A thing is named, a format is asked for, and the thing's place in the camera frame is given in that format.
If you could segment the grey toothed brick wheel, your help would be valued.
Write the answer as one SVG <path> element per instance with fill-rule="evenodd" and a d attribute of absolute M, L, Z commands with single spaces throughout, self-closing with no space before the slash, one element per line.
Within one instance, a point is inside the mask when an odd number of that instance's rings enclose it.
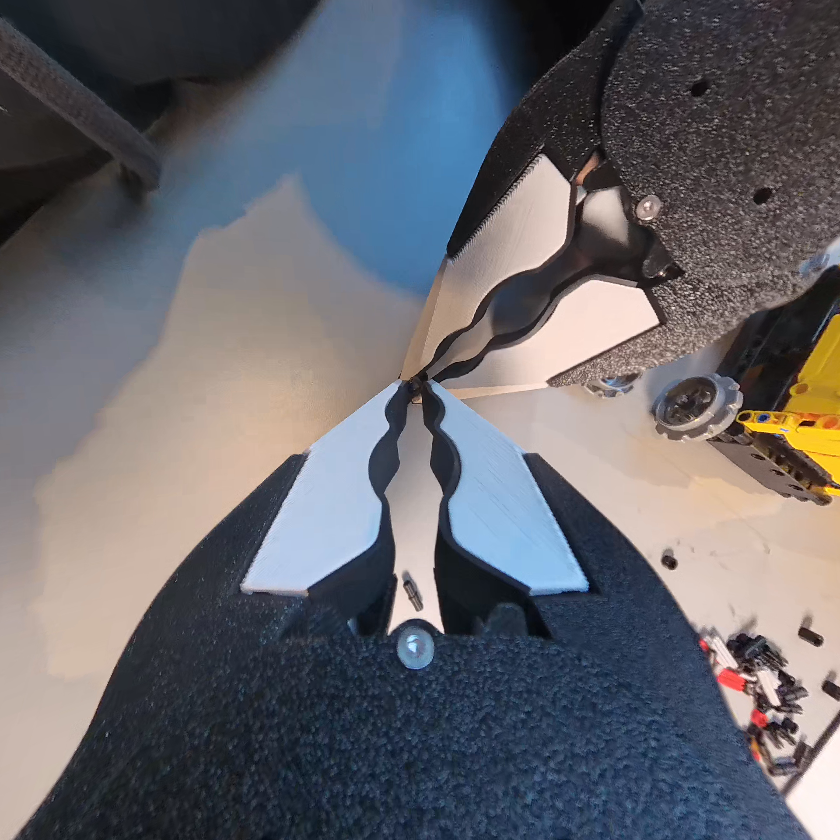
<path fill-rule="evenodd" d="M 630 393 L 641 373 L 621 374 L 611 377 L 600 377 L 583 384 L 584 390 L 592 396 L 610 399 Z"/>

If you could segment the yellow toy brick vehicle model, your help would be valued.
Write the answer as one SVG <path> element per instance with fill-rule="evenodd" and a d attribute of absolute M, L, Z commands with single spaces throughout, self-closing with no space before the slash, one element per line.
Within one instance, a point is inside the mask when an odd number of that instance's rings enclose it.
<path fill-rule="evenodd" d="M 819 507 L 839 495 L 839 269 L 752 315 L 713 373 L 672 382 L 656 432 L 703 442 L 762 487 Z"/>

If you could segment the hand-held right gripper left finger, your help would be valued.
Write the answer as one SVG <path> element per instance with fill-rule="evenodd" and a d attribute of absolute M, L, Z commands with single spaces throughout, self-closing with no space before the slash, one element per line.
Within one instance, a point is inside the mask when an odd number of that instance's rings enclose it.
<path fill-rule="evenodd" d="M 395 381 L 309 447 L 241 592 L 314 596 L 391 535 L 385 491 L 408 404 L 407 384 Z"/>

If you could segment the pile of black brick parts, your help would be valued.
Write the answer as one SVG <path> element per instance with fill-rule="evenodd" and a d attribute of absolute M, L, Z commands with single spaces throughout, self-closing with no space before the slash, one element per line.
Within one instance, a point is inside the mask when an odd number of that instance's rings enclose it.
<path fill-rule="evenodd" d="M 712 628 L 700 631 L 699 646 L 719 686 L 750 702 L 742 732 L 753 760 L 773 780 L 798 776 L 811 751 L 799 723 L 810 692 L 789 672 L 781 648 L 761 634 L 724 638 Z"/>

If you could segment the grey desk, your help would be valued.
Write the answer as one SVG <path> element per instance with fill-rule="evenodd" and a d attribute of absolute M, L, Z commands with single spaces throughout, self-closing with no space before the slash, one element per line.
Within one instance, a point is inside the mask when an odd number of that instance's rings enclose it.
<path fill-rule="evenodd" d="M 518 96 L 503 2 L 317 3 L 243 80 L 175 85 L 150 195 L 113 162 L 2 248 L 2 838 L 808 838 L 604 514 L 673 504 L 614 487 L 614 432 L 565 432 L 563 389 L 452 395 L 525 450 L 588 592 L 448 546 L 424 394 L 391 535 L 314 596 L 241 591 L 305 452 L 404 382 L 443 259 L 538 154 L 571 236 L 502 285 L 499 334 L 590 275 L 658 310 L 681 275 L 592 134 L 526 153 L 451 245 L 551 69 Z"/>

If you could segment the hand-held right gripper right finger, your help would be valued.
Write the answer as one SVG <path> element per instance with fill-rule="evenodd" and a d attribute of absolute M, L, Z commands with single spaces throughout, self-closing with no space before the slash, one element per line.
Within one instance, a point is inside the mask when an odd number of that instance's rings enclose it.
<path fill-rule="evenodd" d="M 435 382 L 423 386 L 423 419 L 448 546 L 526 595 L 588 592 L 525 450 Z"/>

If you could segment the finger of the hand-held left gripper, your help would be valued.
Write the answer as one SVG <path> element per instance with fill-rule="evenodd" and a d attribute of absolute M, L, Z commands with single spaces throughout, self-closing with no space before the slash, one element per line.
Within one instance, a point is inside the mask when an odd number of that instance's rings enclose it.
<path fill-rule="evenodd" d="M 502 285 L 530 277 L 571 237 L 574 189 L 538 154 L 454 257 L 437 271 L 409 344 L 401 378 L 471 361 L 501 332 Z"/>
<path fill-rule="evenodd" d="M 539 390 L 555 375 L 648 333 L 662 319 L 651 294 L 626 280 L 590 275 L 551 300 L 522 335 L 474 327 L 432 364 L 427 378 L 455 395 Z"/>

